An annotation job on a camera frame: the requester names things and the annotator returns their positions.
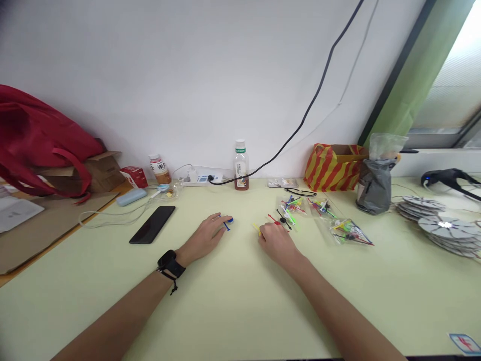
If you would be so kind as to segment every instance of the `red and white box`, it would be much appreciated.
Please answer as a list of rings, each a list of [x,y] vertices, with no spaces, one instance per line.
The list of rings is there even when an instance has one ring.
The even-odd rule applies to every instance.
[[[120,173],[134,188],[145,188],[149,185],[142,168],[132,166],[125,167],[120,170]]]

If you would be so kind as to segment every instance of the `window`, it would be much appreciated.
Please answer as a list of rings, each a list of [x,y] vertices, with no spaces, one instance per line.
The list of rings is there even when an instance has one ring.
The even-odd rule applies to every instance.
[[[481,148],[481,0],[476,0],[409,132],[412,148]]]

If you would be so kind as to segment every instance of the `light green desk surface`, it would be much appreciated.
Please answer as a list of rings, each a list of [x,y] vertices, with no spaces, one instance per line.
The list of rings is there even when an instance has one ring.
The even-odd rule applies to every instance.
[[[394,184],[429,195],[417,180]],[[49,360],[140,282],[168,249],[179,247],[209,214],[233,215],[232,230],[161,302],[126,360],[265,360],[338,357],[297,285],[262,253],[252,222],[269,221],[277,195],[265,180],[246,192],[232,185],[186,187],[151,245],[131,245],[135,224],[80,229],[0,288],[0,359]],[[393,186],[393,195],[411,194]],[[339,216],[351,217],[375,243],[338,245],[315,221],[298,217],[298,248],[404,355],[457,354],[449,332],[481,340],[480,262],[451,254],[391,211],[358,210],[354,192],[327,193]],[[480,211],[451,191],[433,196],[449,207]],[[109,212],[132,209],[112,205]],[[472,221],[479,214],[449,210]],[[100,215],[92,224],[104,220]]]

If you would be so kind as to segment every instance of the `watch face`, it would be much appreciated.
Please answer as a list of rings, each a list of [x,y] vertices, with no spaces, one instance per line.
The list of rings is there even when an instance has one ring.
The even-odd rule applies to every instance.
[[[169,262],[172,259],[175,259],[175,257],[177,257],[177,255],[175,254],[175,251],[169,250],[165,252],[165,254],[162,257],[160,257],[159,261],[157,262],[159,268],[165,269],[165,267],[169,264]]]

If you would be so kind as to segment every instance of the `gray fabric pouch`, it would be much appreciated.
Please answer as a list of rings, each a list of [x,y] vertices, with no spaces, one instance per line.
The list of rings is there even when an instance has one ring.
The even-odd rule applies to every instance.
[[[391,205],[392,159],[369,160],[361,163],[357,190],[357,207],[370,214],[380,214]]]

